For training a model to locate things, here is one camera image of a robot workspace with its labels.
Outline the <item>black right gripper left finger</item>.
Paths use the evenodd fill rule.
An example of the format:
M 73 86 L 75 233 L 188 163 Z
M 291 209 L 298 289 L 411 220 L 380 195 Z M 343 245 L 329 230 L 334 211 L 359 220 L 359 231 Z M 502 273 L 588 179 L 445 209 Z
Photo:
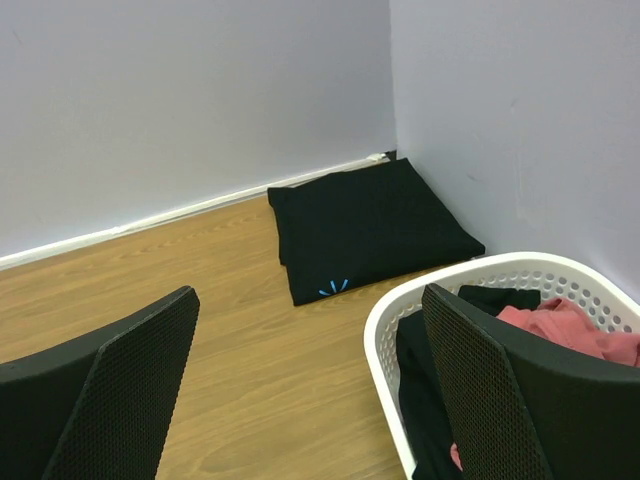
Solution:
M 153 479 L 199 316 L 184 286 L 1 366 L 4 479 Z

